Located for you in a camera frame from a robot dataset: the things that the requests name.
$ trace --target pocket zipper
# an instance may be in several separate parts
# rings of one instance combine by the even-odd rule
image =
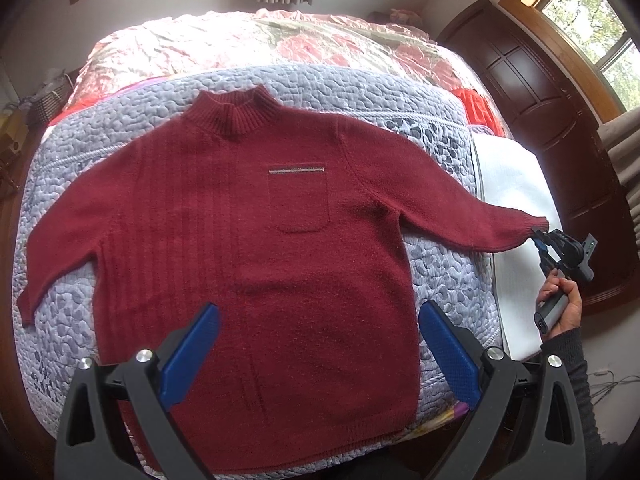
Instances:
[[[324,168],[289,168],[288,170],[269,170],[269,174],[312,173],[315,171],[324,171]]]

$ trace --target sweater cuff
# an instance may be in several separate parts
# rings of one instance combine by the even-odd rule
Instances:
[[[562,332],[540,346],[544,355],[555,354],[569,369],[584,361],[582,352],[582,335],[580,327]]]

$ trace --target sweater collar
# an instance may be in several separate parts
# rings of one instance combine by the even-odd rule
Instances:
[[[205,131],[237,137],[270,123],[282,109],[262,85],[223,94],[201,91],[184,117]]]

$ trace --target sweater pocket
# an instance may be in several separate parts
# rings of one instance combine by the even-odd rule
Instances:
[[[326,169],[300,164],[269,170],[271,222],[285,233],[319,231],[329,223]]]

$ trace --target wooden cabinet door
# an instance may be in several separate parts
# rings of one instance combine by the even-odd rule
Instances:
[[[632,299],[640,264],[628,203],[598,121],[574,84],[489,0],[465,9],[438,42],[478,73],[514,138],[535,153],[565,232],[598,240],[594,280],[581,286],[586,312]]]

